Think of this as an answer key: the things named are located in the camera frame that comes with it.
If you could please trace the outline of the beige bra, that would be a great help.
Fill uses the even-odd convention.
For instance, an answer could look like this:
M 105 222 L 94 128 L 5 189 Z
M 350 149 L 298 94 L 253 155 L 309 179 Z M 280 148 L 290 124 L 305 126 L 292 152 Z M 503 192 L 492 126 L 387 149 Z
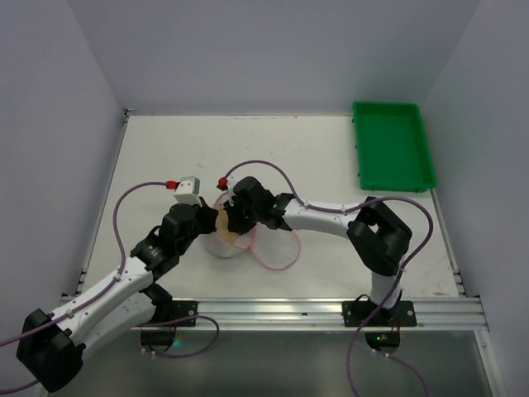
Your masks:
M 224 209 L 218 211 L 216 219 L 217 235 L 227 244 L 235 245 L 239 235 L 228 230 L 228 215 Z

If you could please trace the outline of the white mesh laundry bag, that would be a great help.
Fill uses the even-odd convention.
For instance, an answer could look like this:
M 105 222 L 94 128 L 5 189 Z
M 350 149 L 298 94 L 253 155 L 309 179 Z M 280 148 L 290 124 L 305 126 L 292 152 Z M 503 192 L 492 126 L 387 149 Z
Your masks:
M 218 211 L 224 203 L 214 203 Z M 239 235 L 235 245 L 225 243 L 217 231 L 201 236 L 204 249 L 221 259 L 235 258 L 249 253 L 262 267 L 272 271 L 283 271 L 292 267 L 300 257 L 301 241 L 296 232 L 274 231 L 258 223 L 244 235 Z

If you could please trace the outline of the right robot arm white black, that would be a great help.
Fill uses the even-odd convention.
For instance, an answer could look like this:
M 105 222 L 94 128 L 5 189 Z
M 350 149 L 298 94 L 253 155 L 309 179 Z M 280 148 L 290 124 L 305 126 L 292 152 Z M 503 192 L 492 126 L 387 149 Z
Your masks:
M 386 204 L 372 203 L 356 215 L 338 208 L 311 209 L 293 194 L 274 195 L 256 178 L 237 180 L 222 177 L 217 187 L 228 193 L 223 204 L 228 230 L 246 234 L 256 225 L 271 230 L 313 231 L 346 238 L 371 271 L 371 291 L 367 302 L 353 304 L 351 314 L 370 326 L 390 326 L 397 322 L 396 306 L 402 289 L 393 287 L 412 237 L 411 229 Z

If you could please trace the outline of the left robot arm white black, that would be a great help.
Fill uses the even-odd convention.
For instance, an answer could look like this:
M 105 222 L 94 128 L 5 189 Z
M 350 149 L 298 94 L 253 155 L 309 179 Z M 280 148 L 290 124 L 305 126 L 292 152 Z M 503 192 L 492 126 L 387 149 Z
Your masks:
M 176 309 L 157 281 L 201 235 L 217 230 L 218 211 L 206 204 L 175 204 L 131 254 L 103 280 L 50 312 L 28 314 L 16 357 L 53 393 L 64 388 L 99 347 L 134 327 L 188 326 L 196 309 Z

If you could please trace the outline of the green plastic tray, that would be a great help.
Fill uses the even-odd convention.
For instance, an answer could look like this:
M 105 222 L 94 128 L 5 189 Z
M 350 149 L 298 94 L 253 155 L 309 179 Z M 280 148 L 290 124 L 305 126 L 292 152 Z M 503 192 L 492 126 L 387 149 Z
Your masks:
M 422 193 L 437 178 L 420 108 L 415 103 L 352 104 L 360 187 Z

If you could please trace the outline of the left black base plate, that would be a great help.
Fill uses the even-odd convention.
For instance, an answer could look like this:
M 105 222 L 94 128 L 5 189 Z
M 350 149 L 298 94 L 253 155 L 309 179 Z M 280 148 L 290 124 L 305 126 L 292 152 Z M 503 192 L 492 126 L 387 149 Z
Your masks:
M 169 300 L 156 306 L 151 320 L 143 327 L 187 327 L 196 325 L 198 302 L 194 300 Z

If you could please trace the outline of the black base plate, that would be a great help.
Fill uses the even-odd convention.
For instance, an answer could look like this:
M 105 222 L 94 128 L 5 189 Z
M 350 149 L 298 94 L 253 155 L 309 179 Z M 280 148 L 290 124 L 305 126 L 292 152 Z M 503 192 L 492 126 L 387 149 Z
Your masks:
M 194 300 L 169 300 L 156 306 L 151 320 L 143 327 L 187 327 L 196 325 L 198 302 Z
M 376 304 L 370 300 L 357 299 L 343 301 L 341 314 L 346 327 L 359 327 L 375 310 Z M 415 308 L 412 301 L 401 300 L 392 309 L 381 308 L 367 323 L 367 327 L 412 328 L 417 326 Z

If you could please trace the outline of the aluminium rail front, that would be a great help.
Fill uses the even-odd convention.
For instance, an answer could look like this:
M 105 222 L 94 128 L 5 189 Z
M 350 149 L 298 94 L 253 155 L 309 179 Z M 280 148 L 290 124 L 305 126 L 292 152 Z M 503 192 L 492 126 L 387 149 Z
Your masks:
M 151 299 L 137 293 L 123 302 L 99 300 L 81 309 L 75 299 L 51 313 L 60 326 L 76 337 L 86 337 L 99 330 L 128 330 L 154 315 L 156 306 L 169 300 Z M 198 302 L 197 329 L 215 319 L 223 331 L 342 331 L 346 327 L 341 314 L 343 299 L 202 299 Z M 417 326 L 412 328 L 367 327 L 368 331 L 483 331 L 488 324 L 479 299 L 414 299 Z

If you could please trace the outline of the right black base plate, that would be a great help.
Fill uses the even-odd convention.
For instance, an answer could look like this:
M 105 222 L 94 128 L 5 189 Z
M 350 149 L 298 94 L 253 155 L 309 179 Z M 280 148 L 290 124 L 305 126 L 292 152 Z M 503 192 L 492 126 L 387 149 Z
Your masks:
M 341 314 L 346 327 L 359 327 L 375 310 L 376 304 L 370 300 L 357 299 L 343 301 Z M 415 308 L 412 301 L 401 300 L 392 309 L 381 308 L 367 323 L 367 327 L 412 328 L 417 326 Z

